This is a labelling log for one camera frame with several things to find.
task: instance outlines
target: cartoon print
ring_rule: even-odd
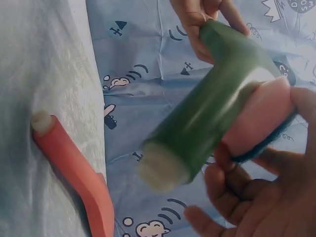
[[[209,157],[208,161],[206,161],[204,164],[209,165],[209,164],[212,163],[212,162],[210,162],[210,161],[213,161],[213,160],[214,160],[214,155],[211,154],[211,156]]]
[[[286,76],[288,81],[290,82],[290,85],[293,86],[296,84],[296,77],[292,69],[290,69],[288,66],[286,66],[284,63],[280,63],[278,61],[274,61],[275,65],[281,72],[283,76]]]
[[[262,41],[262,38],[261,38],[258,30],[256,28],[254,28],[250,22],[247,23],[247,26],[249,27],[251,33]]]
[[[185,62],[184,63],[184,68],[182,69],[182,72],[180,73],[181,75],[184,75],[184,76],[189,76],[190,73],[188,72],[188,70],[193,70],[193,66],[191,65],[191,63],[188,63],[188,62]]]
[[[137,64],[134,66],[134,68],[143,68],[145,70],[146,73],[148,73],[148,68],[143,65],[143,64]],[[116,87],[116,86],[125,86],[127,84],[130,84],[130,80],[127,78],[131,78],[133,80],[136,80],[136,77],[133,76],[133,75],[136,75],[138,76],[139,78],[142,78],[142,75],[139,73],[139,72],[136,72],[136,71],[129,71],[128,72],[129,74],[126,74],[125,76],[126,77],[121,77],[121,78],[114,78],[111,80],[110,76],[109,75],[106,75],[104,78],[103,78],[103,81],[111,81],[110,82],[110,85],[104,85],[103,86],[103,89],[104,90],[111,90],[112,88]]]
[[[306,13],[316,5],[316,0],[287,0],[292,10],[297,13]]]
[[[167,201],[169,203],[175,203],[181,206],[181,210],[187,207],[187,205],[175,198],[168,198]],[[170,225],[173,225],[174,217],[177,220],[181,220],[181,215],[174,209],[170,207],[163,207],[161,209],[164,213],[159,213],[158,217],[163,221],[166,220]],[[141,222],[136,225],[135,232],[138,237],[164,237],[165,234],[171,232],[170,229],[166,228],[164,222],[162,220],[153,219],[148,222]],[[122,221],[123,225],[126,227],[132,227],[134,224],[134,220],[132,217],[125,217]],[[130,233],[124,233],[122,237],[131,237]]]
[[[184,33],[183,31],[180,30],[179,26],[176,26],[176,29],[177,29],[177,32],[182,35],[182,36],[188,36],[188,34]],[[169,36],[172,40],[175,40],[175,41],[182,41],[181,38],[177,38],[175,36],[173,36],[173,33],[171,30],[169,30]]]
[[[116,105],[110,104],[104,109],[104,124],[111,130],[117,126],[117,121],[110,115],[115,109]]]
[[[112,31],[114,35],[122,36],[123,33],[121,32],[121,30],[124,29],[124,27],[126,26],[127,22],[126,21],[115,21],[115,23],[117,24],[118,28],[111,27],[110,31]]]
[[[133,152],[132,156],[137,157],[137,161],[140,162],[140,160],[143,158],[143,154],[137,154],[136,152]]]
[[[136,234],[139,237],[163,237],[164,234],[169,233],[163,222],[159,220],[153,220],[148,223],[140,223],[136,227]]]
[[[276,22],[283,17],[281,9],[284,9],[284,3],[279,0],[264,0],[262,4],[269,8],[265,16],[271,17],[271,23]]]
[[[107,75],[107,76],[105,76],[104,78],[103,78],[103,81],[109,81],[110,80],[110,76],[109,75]],[[109,90],[111,90],[114,86],[117,86],[117,85],[119,85],[119,86],[125,86],[125,85],[127,85],[127,84],[129,84],[130,82],[129,82],[129,79],[127,79],[127,78],[114,78],[113,80],[111,80],[111,85],[110,86],[106,86],[106,85],[104,85],[103,86],[103,89],[109,89]]]
[[[310,41],[315,41],[316,40],[316,31],[312,33],[312,35],[306,36],[304,39],[310,40]]]

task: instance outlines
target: white foam end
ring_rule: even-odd
[[[52,123],[51,116],[46,111],[39,111],[31,118],[31,126],[38,133],[45,133]]]
[[[168,192],[189,181],[190,173],[181,159],[163,145],[147,143],[143,155],[138,174],[151,188]]]

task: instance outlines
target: cartoon character print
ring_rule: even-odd
[[[143,222],[136,227],[136,234],[138,237],[163,237],[169,232],[170,230],[159,220],[152,220],[148,223]]]
[[[104,78],[103,78],[103,81],[110,81],[110,76],[109,75],[106,75]],[[114,78],[111,80],[110,82],[110,86],[107,86],[107,85],[104,85],[103,86],[103,89],[108,89],[108,90],[111,90],[113,87],[115,86],[125,86],[127,84],[130,84],[130,81],[129,79],[127,78]]]
[[[262,4],[269,8],[265,16],[271,17],[271,23],[280,20],[282,15],[282,10],[284,9],[284,3],[279,0],[264,0]]]
[[[114,111],[116,105],[110,104],[104,109],[104,124],[111,130],[117,126],[117,121],[114,120],[114,116],[110,115]]]
[[[186,208],[187,205],[175,198],[168,198],[169,203],[175,203],[177,207]],[[159,213],[158,218],[161,218],[163,221],[167,221],[168,224],[173,225],[174,220],[181,220],[181,215],[171,207],[163,207],[161,209],[164,213]],[[164,237],[164,235],[171,232],[171,229],[167,228],[162,220],[154,218],[148,222],[141,222],[136,225],[135,232],[138,237]],[[134,225],[134,220],[132,217],[125,217],[122,221],[123,225],[126,227],[132,227]],[[131,237],[130,233],[124,233],[122,237]]]
[[[134,68],[142,68],[143,70],[145,70],[146,73],[148,73],[148,68],[143,65],[143,64],[137,64],[134,65]],[[113,78],[111,79],[111,77],[109,75],[106,75],[103,77],[103,89],[104,90],[111,90],[114,87],[119,87],[119,86],[125,86],[131,83],[131,81],[135,81],[136,78],[143,78],[142,74],[138,71],[129,71],[124,77],[121,78]]]
[[[296,77],[292,69],[290,69],[284,63],[278,61],[274,61],[274,63],[279,69],[280,73],[288,79],[290,85],[294,86],[296,84]]]
[[[287,0],[292,10],[297,13],[306,13],[312,10],[316,5],[316,0]]]

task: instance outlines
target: orange plastic object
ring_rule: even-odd
[[[49,123],[41,122],[45,116]],[[82,198],[92,236],[113,237],[114,208],[103,175],[93,170],[57,117],[50,118],[45,112],[33,116],[31,123],[41,123],[41,131],[32,124],[34,140]]]

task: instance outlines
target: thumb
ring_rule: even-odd
[[[306,88],[292,87],[291,99],[309,124],[306,154],[310,156],[307,157],[316,156],[316,93]]]

